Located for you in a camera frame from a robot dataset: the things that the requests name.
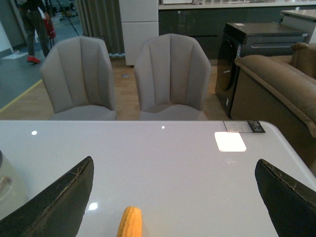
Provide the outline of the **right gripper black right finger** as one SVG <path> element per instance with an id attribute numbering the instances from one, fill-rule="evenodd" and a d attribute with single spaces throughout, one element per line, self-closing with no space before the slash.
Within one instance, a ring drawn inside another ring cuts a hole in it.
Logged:
<path id="1" fill-rule="evenodd" d="M 316 235 L 316 192 L 264 159 L 257 161 L 255 179 L 279 237 Z"/>

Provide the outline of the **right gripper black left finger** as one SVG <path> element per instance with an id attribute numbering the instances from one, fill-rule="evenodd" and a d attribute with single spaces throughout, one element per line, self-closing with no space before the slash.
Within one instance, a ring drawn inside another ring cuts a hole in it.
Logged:
<path id="1" fill-rule="evenodd" d="M 75 237 L 91 194 L 94 162 L 87 156 L 0 221 L 2 237 Z"/>

